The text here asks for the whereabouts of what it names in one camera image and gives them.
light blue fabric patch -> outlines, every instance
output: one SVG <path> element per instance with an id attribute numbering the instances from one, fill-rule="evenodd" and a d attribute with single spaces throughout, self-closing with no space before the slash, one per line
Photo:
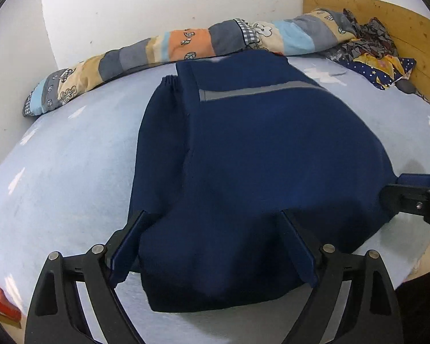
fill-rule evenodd
<path id="1" fill-rule="evenodd" d="M 170 32 L 164 34 L 164 39 L 161 44 L 161 62 L 169 61 L 169 38 L 171 37 Z"/>
<path id="2" fill-rule="evenodd" d="M 275 20 L 272 24 L 277 27 L 282 36 L 284 55 L 299 55 L 315 52 L 315 45 L 312 38 L 295 23 Z"/>
<path id="3" fill-rule="evenodd" d="M 41 115 L 43 113 L 42 97 L 45 82 L 46 78 L 41 80 L 37 87 L 33 90 L 32 96 L 30 97 L 30 111 L 33 113 L 33 115 Z"/>

navy blue garment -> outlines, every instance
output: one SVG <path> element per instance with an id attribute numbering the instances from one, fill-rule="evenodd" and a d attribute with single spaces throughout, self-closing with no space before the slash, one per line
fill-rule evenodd
<path id="1" fill-rule="evenodd" d="M 160 215 L 138 252 L 153 310 L 257 303 L 302 284 L 280 210 L 343 252 L 390 220 L 378 195 L 397 178 L 381 142 L 285 57 L 246 51 L 177 72 L 143 117 L 130 203 Z"/>

bed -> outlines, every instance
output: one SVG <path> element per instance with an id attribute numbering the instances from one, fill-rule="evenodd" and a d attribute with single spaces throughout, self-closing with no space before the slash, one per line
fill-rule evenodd
<path id="1" fill-rule="evenodd" d="M 313 8 L 312 4 L 341 10 L 329 2 L 326 6 L 326 0 L 304 0 L 304 9 Z M 344 0 L 342 4 L 354 9 L 360 0 Z M 411 26 L 424 30 L 423 25 Z M 430 173 L 430 105 L 395 87 L 376 89 L 361 75 L 319 55 L 288 60 L 356 112 L 381 140 L 395 174 Z M 176 74 L 174 64 L 137 72 L 41 116 L 1 164 L 0 287 L 24 313 L 51 251 L 85 253 L 124 226 L 143 112 L 161 78 L 169 74 Z M 420 80 L 421 74 L 428 76 L 423 72 L 413 80 L 424 88 L 428 83 Z M 418 216 L 399 214 L 356 253 L 377 249 L 397 287 L 429 243 L 428 224 Z M 80 287 L 94 338 L 102 341 L 86 290 Z M 187 314 L 152 312 L 140 275 L 135 273 L 130 273 L 116 292 L 147 343 L 243 344 L 282 342 L 310 287 L 302 286 L 261 304 Z M 342 314 L 343 300 L 341 294 L 335 320 Z M 332 339 L 336 327 L 337 322 L 330 321 L 326 340 Z"/>

checkered fabric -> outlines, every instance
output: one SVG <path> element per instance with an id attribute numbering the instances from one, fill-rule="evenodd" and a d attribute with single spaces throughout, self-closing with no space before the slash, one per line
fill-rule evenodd
<path id="1" fill-rule="evenodd" d="M 24 116 L 35 116 L 33 115 L 33 113 L 30 111 L 30 99 L 32 98 L 32 93 L 29 94 L 29 96 L 27 97 L 26 101 L 24 102 L 24 107 L 22 109 L 22 114 Z"/>
<path id="2" fill-rule="evenodd" d="M 235 21 L 242 30 L 245 45 L 256 44 L 259 42 L 258 33 L 255 30 L 251 29 L 249 27 L 249 24 L 245 20 L 235 18 Z"/>

orange fabric patch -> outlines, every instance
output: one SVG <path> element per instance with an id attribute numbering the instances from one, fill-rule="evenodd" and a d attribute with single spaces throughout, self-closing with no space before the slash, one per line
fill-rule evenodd
<path id="1" fill-rule="evenodd" d="M 171 62 L 215 56 L 209 30 L 190 28 L 171 31 L 168 53 Z"/>

